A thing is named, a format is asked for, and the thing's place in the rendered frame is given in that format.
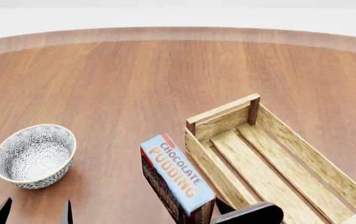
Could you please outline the wooden slatted crate tray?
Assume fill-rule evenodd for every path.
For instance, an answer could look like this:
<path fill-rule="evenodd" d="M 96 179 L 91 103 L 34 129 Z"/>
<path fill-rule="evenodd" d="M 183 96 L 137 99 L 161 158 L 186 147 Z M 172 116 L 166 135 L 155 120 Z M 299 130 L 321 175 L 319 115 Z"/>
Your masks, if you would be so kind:
<path fill-rule="evenodd" d="M 271 202 L 280 224 L 356 224 L 356 183 L 258 94 L 187 119 L 185 146 L 233 208 Z"/>

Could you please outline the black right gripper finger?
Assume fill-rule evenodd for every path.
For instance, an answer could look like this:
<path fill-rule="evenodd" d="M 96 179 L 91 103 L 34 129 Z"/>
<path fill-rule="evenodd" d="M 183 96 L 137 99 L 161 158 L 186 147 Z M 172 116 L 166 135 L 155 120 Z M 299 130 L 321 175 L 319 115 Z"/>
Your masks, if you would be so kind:
<path fill-rule="evenodd" d="M 235 211 L 234 208 L 232 208 L 231 206 L 226 204 L 224 201 L 222 201 L 218 197 L 215 199 L 215 204 L 216 204 L 220 214 L 222 214 L 222 215 Z"/>
<path fill-rule="evenodd" d="M 273 203 L 260 202 L 212 218 L 210 224 L 281 224 L 284 212 Z"/>

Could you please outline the patterned grey white ceramic bowl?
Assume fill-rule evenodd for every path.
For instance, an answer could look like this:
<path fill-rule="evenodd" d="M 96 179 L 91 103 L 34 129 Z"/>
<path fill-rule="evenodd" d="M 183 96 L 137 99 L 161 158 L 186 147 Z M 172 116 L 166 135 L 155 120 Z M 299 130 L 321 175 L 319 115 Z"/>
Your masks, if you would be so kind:
<path fill-rule="evenodd" d="M 23 189 L 58 182 L 72 165 L 77 140 L 68 128 L 37 124 L 15 132 L 0 145 L 0 178 Z"/>

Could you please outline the chocolate pudding box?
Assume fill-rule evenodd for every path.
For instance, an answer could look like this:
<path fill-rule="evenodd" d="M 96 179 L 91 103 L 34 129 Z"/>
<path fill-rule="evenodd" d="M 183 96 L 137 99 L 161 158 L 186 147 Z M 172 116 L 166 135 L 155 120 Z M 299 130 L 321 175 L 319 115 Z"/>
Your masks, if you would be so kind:
<path fill-rule="evenodd" d="M 140 144 L 143 176 L 176 224 L 210 224 L 215 194 L 167 133 Z"/>

